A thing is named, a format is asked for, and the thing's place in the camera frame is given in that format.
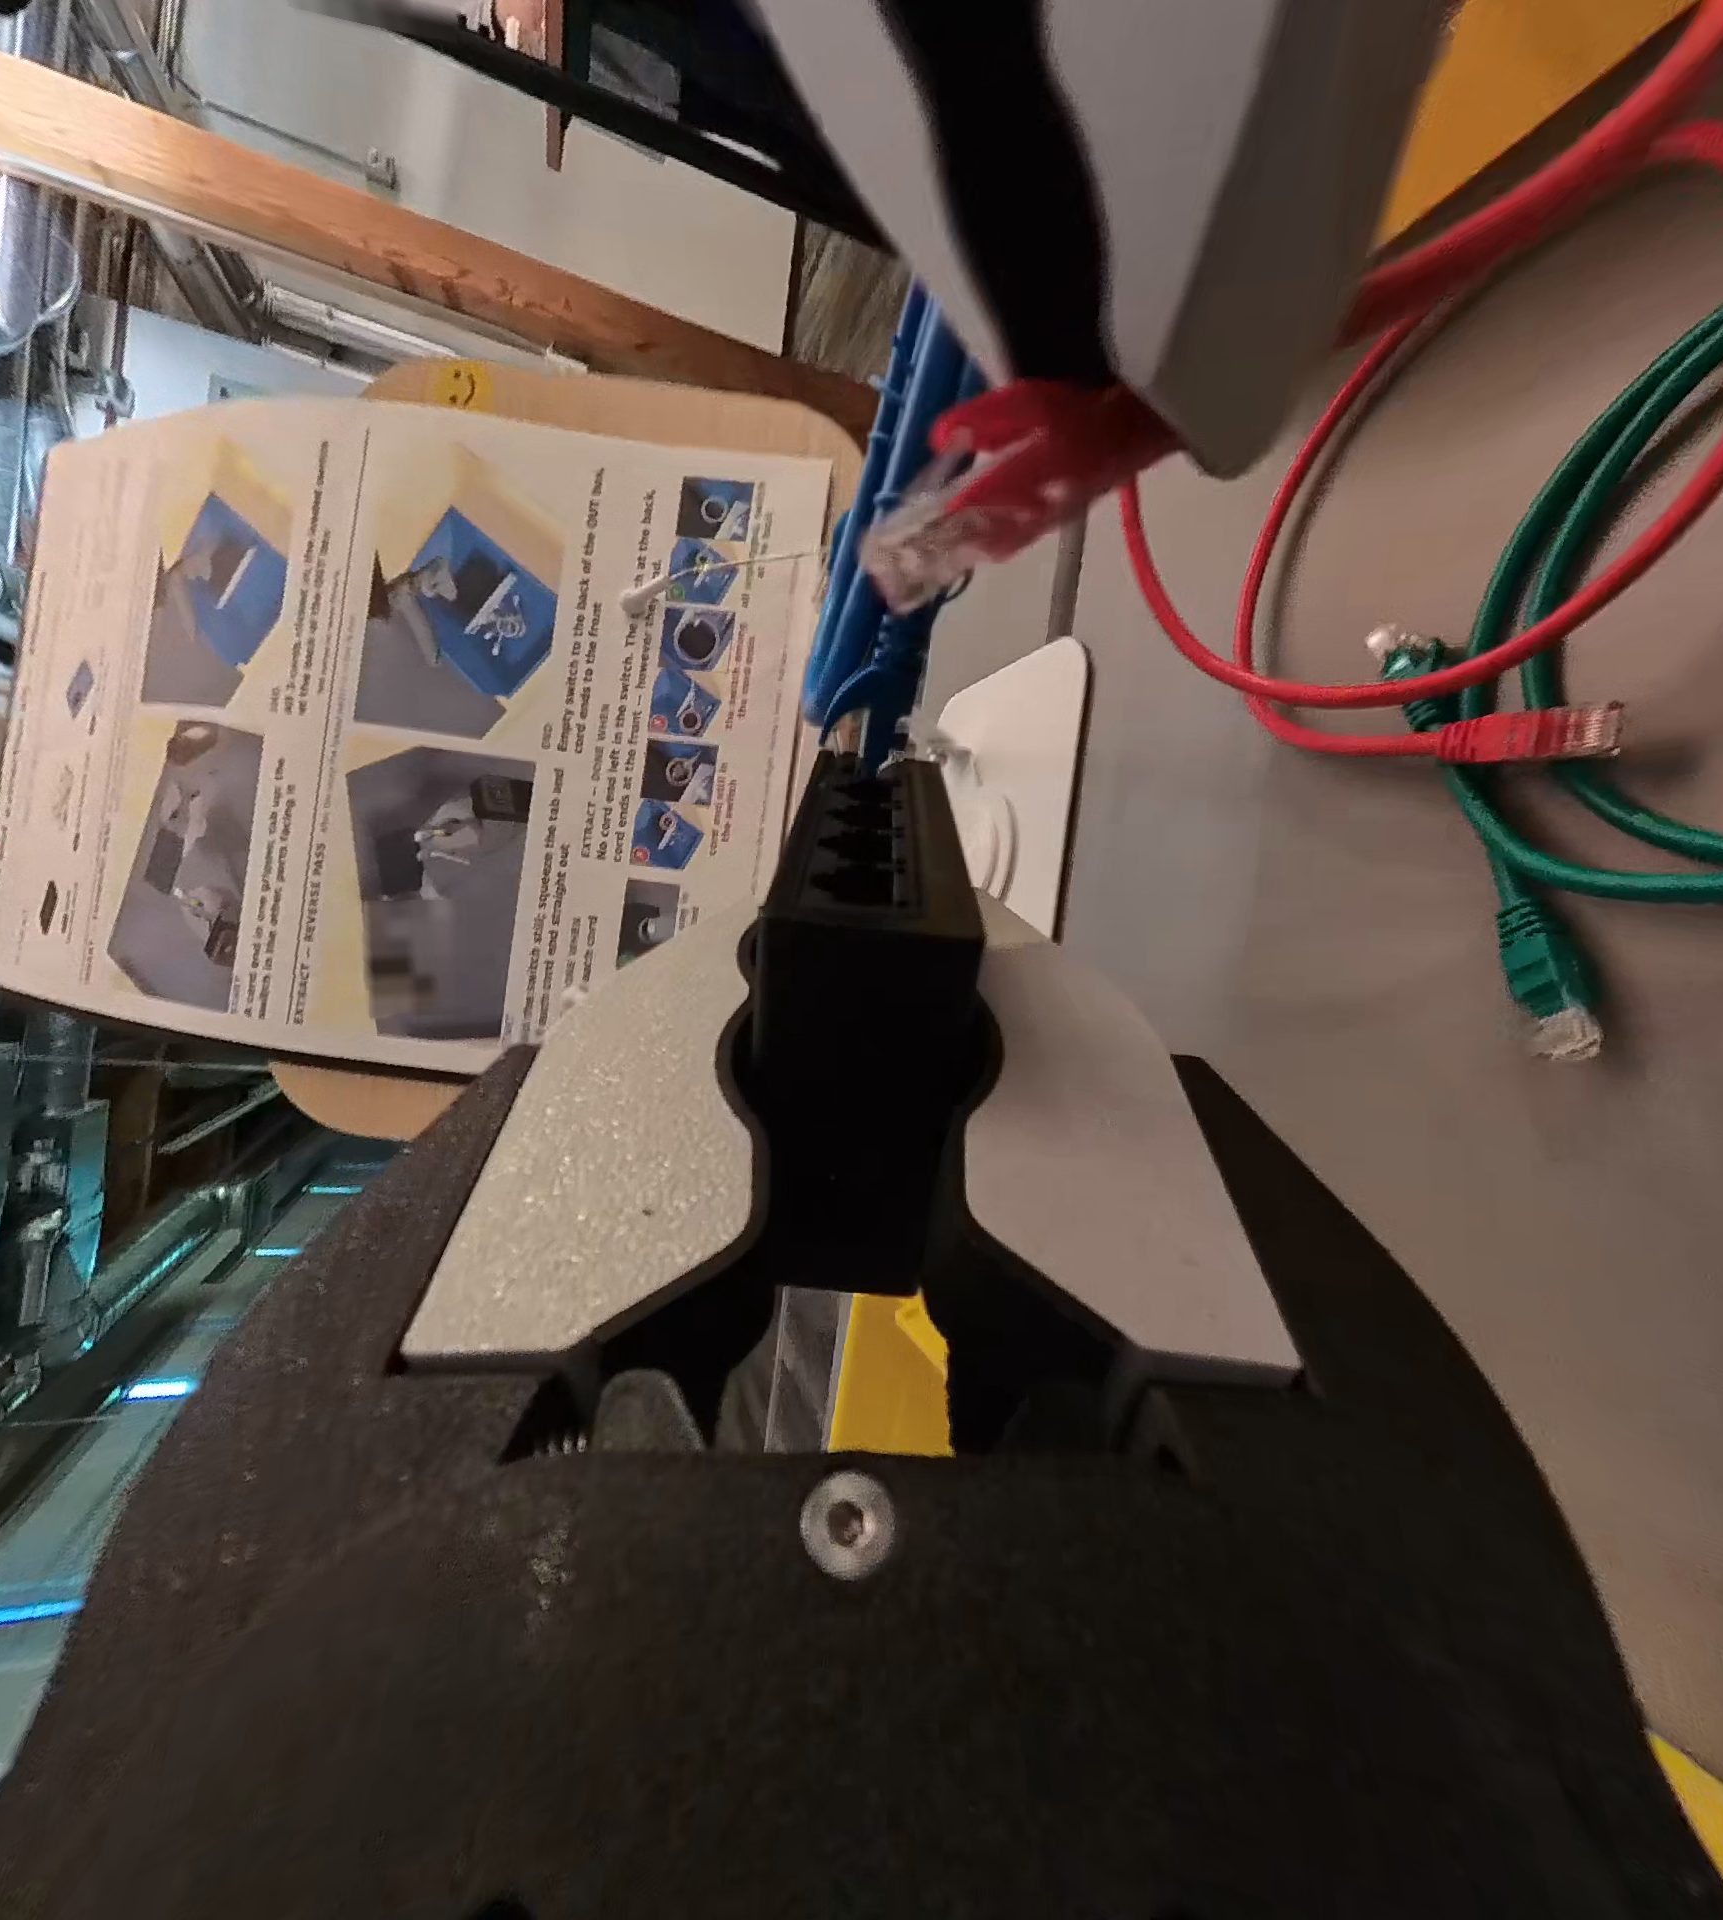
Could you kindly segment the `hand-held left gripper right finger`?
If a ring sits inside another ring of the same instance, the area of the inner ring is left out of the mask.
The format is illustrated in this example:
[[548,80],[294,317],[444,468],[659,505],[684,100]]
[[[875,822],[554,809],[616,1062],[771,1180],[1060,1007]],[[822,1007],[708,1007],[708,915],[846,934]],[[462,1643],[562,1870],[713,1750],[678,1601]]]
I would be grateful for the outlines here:
[[1151,1022],[982,904],[989,1069],[948,1142],[922,1304],[954,1451],[1110,1451],[1149,1388],[1301,1377],[1207,1126]]

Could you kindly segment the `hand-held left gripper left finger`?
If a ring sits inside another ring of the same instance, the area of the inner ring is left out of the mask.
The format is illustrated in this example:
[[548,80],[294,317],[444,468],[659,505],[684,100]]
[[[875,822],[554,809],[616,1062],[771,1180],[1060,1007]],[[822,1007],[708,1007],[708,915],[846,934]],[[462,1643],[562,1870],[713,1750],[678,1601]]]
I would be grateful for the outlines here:
[[711,915],[569,1007],[529,1058],[399,1335],[411,1377],[512,1388],[499,1451],[582,1451],[614,1375],[655,1371],[713,1443],[774,1286],[708,1305],[753,1230],[732,1107],[753,915]]

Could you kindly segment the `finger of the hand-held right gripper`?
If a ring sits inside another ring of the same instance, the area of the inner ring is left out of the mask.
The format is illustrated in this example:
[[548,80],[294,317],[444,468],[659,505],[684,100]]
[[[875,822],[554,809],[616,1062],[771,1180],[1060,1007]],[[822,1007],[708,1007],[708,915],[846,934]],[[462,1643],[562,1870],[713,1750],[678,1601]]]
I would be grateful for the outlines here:
[[980,12],[1006,377],[1115,383],[1213,475],[1252,468],[1357,293],[1452,4]]
[[1091,154],[1044,4],[774,0],[758,27],[982,374],[1091,389]]

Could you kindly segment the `black ethernet switch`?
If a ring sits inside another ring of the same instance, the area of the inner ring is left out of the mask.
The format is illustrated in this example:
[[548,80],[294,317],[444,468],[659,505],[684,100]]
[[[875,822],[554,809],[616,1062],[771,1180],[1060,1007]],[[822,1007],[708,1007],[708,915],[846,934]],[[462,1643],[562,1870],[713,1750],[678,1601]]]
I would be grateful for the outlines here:
[[982,1069],[982,905],[932,760],[822,749],[753,919],[737,1058],[782,1286],[905,1296]]

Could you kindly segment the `yellow bin with divider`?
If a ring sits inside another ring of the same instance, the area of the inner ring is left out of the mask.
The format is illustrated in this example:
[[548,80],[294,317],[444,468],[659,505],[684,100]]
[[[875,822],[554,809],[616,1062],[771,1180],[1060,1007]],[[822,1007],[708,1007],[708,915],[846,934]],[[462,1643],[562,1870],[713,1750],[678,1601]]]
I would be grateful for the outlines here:
[[1466,0],[1423,89],[1373,248],[1409,236],[1504,147],[1660,40],[1687,0]]

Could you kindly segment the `yellow plastic bin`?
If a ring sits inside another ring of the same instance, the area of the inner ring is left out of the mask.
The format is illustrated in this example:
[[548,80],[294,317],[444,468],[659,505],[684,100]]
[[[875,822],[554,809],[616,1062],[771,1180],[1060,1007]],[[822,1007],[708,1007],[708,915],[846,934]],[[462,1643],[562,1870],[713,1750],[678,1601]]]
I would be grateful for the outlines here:
[[[840,1333],[831,1451],[948,1454],[948,1348],[922,1296],[860,1293]],[[1649,1750],[1723,1879],[1723,1780],[1675,1745]]]

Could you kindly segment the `white stand base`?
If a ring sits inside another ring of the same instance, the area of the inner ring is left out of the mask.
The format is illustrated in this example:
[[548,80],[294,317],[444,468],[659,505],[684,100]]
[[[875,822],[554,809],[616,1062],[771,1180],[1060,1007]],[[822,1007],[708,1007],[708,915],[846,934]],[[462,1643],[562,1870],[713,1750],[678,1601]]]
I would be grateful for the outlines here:
[[1091,645],[1051,640],[919,719],[975,888],[1060,942],[1091,746]]

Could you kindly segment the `wooden beam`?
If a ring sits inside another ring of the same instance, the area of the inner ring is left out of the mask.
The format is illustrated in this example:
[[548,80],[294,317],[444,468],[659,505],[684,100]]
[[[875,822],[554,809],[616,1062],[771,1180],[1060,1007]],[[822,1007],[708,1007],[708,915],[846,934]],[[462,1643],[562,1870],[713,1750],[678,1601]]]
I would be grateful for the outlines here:
[[438,217],[0,51],[0,176],[336,286],[562,350],[587,372],[809,405],[854,443],[875,396]]

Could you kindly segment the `printed instruction sheet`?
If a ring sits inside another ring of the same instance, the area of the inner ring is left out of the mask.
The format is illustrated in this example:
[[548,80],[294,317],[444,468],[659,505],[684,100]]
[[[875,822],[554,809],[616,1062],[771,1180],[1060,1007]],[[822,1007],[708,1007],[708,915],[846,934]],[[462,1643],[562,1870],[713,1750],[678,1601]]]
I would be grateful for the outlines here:
[[774,875],[831,462],[256,396],[47,458],[0,992],[469,1077]]

